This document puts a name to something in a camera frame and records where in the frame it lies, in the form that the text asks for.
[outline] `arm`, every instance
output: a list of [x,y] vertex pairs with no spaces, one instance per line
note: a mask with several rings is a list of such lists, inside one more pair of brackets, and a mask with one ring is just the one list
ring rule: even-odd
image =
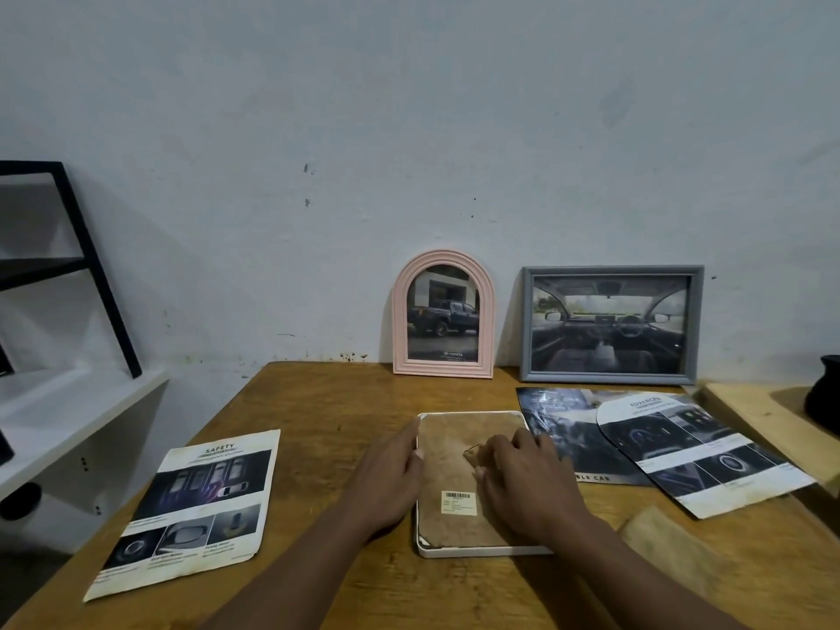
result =
[[479,452],[479,491],[511,529],[569,561],[622,628],[744,630],[730,615],[660,572],[583,502],[571,460],[547,435],[497,435]]
[[315,630],[364,543],[408,512],[420,493],[419,420],[371,446],[341,498],[202,630]]

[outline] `car brochure page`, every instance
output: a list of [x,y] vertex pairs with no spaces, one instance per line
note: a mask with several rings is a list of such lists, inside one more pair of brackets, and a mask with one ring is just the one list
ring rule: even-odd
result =
[[174,448],[84,601],[251,559],[280,430]]
[[604,437],[595,420],[599,404],[625,394],[589,389],[517,389],[528,429],[534,436],[548,434],[557,454],[572,458],[579,482],[649,487],[653,482]]
[[697,405],[636,393],[604,402],[598,426],[699,519],[807,487],[814,479]]

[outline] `black vase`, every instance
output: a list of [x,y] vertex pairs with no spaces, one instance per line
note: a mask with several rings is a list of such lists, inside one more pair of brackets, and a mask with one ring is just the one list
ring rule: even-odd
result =
[[840,436],[840,355],[823,356],[821,360],[826,372],[805,396],[805,413]]
[[14,451],[12,447],[9,445],[8,440],[4,437],[2,431],[0,431],[0,466],[6,464],[11,458],[14,457]]

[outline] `black metal shelf frame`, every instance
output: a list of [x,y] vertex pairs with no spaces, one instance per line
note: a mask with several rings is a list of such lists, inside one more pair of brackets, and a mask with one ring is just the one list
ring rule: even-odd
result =
[[[125,328],[123,317],[120,316],[116,300],[114,300],[108,278],[102,263],[99,261],[99,254],[93,245],[88,226],[81,215],[79,203],[73,188],[70,185],[70,178],[60,161],[2,161],[0,160],[0,176],[12,175],[52,175],[56,183],[61,203],[67,212],[67,217],[76,233],[81,248],[81,257],[65,259],[7,259],[0,260],[0,291],[20,287],[40,280],[55,278],[62,274],[69,274],[79,270],[88,270],[93,278],[93,283],[99,292],[102,306],[108,314],[114,335],[117,337],[122,357],[129,366],[132,378],[139,378],[143,369],[140,361],[134,352],[134,347],[129,338],[129,332]],[[14,370],[0,345],[0,375],[11,374]]]

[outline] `barcode label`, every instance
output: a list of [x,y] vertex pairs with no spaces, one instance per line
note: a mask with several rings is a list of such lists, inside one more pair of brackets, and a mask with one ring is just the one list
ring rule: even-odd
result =
[[440,511],[444,515],[478,515],[475,493],[459,493],[454,490],[440,491]]

